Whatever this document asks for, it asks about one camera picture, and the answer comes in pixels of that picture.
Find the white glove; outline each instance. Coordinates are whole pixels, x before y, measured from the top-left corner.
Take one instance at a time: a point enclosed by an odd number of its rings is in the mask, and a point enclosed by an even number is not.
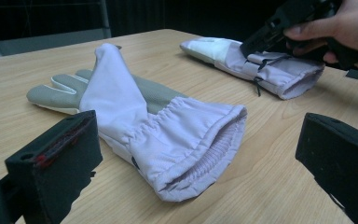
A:
[[[162,200],[180,202],[205,191],[241,144],[246,108],[175,97],[149,114],[118,49],[103,44],[95,54],[79,108],[96,111],[101,138],[138,168]]]
[[[255,53],[244,58],[241,42],[202,37],[183,42],[180,48],[235,77],[251,80],[283,100],[300,96],[314,86],[324,63],[293,58],[283,53]]]

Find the black handle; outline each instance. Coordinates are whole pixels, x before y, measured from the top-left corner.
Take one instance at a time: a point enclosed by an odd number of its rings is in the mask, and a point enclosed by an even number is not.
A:
[[[328,47],[336,54],[339,66],[342,69],[349,69],[358,63],[358,51],[340,44],[334,38],[327,38]]]

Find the glove cuff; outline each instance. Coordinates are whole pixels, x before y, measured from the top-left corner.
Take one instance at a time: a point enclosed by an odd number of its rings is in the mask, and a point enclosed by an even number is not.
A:
[[[180,48],[235,77],[253,81],[283,100],[300,96],[312,88],[324,63],[296,59],[284,53],[255,53],[243,57],[241,42],[223,38],[195,38]]]
[[[246,115],[243,105],[176,97],[135,132],[132,162],[163,201],[198,196],[234,158]]]

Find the table surface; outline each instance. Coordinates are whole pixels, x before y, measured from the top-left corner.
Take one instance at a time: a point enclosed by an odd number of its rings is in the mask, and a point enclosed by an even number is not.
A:
[[[326,67],[318,83],[283,101],[194,60],[179,49],[197,37],[159,30],[0,58],[0,177],[4,160],[67,115],[30,104],[25,94],[57,74],[92,69],[104,42],[122,46],[130,71],[204,102],[246,105],[246,132],[234,161],[199,197],[165,203],[132,165],[101,141],[103,162],[63,223],[351,223],[295,159],[307,112],[358,129],[358,80]]]

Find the black strap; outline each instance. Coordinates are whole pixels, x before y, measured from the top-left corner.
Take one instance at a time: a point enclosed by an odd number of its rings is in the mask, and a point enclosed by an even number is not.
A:
[[[255,77],[254,78],[254,84],[255,84],[255,86],[257,87],[257,94],[258,94],[258,97],[260,97],[261,96],[261,92],[260,92],[260,84],[258,84],[259,82],[261,82],[261,81],[264,81],[264,79],[263,78],[261,78],[261,77]]]
[[[267,65],[267,62],[269,62],[269,61],[272,61],[272,60],[271,59],[263,60],[257,70],[260,71],[261,69],[263,69]]]

